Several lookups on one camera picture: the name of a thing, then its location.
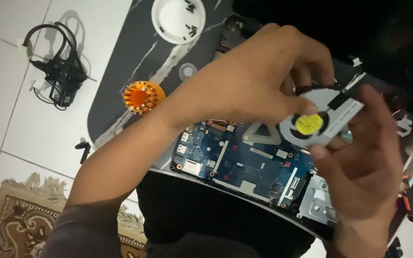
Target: black pants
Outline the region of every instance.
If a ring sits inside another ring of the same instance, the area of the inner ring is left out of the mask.
[[[213,188],[149,171],[137,187],[145,234],[173,243],[187,232],[225,237],[263,257],[298,258],[315,237],[254,204]]]

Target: black power cable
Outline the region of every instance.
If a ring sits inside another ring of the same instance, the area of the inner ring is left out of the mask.
[[[43,28],[54,28],[58,30],[63,36],[63,42],[51,60],[47,62],[29,60],[34,67],[45,73],[46,77],[44,79],[52,86],[49,94],[49,99],[51,99],[52,102],[47,102],[40,98],[38,96],[39,91],[35,90],[34,94],[43,102],[53,104],[55,108],[63,111],[71,105],[76,96],[76,92],[80,89],[82,83],[88,79],[88,76],[77,55],[76,37],[74,37],[72,31],[61,22],[55,22],[54,25],[42,24],[32,28],[25,37],[23,46],[28,47],[31,36]],[[69,56],[66,59],[62,59],[60,55],[65,49],[66,43],[68,43],[71,50]]]

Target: blue circuit board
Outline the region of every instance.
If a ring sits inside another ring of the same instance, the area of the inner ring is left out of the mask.
[[[288,197],[284,197],[280,204],[289,207],[301,194],[307,173],[315,170],[313,161],[309,154],[301,152],[281,135],[279,145],[243,141],[249,126],[235,124],[233,131],[224,132],[212,128],[207,122],[190,126],[178,140],[171,169],[204,182],[214,181],[232,191],[241,191],[237,188],[245,181],[246,185],[255,185],[252,194],[248,194],[250,197],[273,204],[277,204],[286,192]],[[186,162],[191,166],[197,164],[198,171],[192,173],[184,169]]]

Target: person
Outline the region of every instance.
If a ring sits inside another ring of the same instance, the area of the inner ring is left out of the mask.
[[[300,257],[309,233],[258,206],[188,180],[147,172],[188,126],[212,118],[276,124],[317,107],[291,96],[317,73],[334,83],[326,46],[295,27],[268,24],[182,83],[149,114],[80,168],[41,257],[121,257],[118,209],[136,188],[148,258]],[[350,121],[353,142],[310,148],[338,214],[327,257],[382,258],[403,164],[396,124],[381,95],[360,88],[365,107]]]

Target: orange screwdriver bit holder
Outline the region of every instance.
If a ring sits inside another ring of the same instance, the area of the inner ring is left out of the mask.
[[[145,115],[165,99],[162,88],[152,82],[137,81],[125,89],[125,106],[136,114]]]

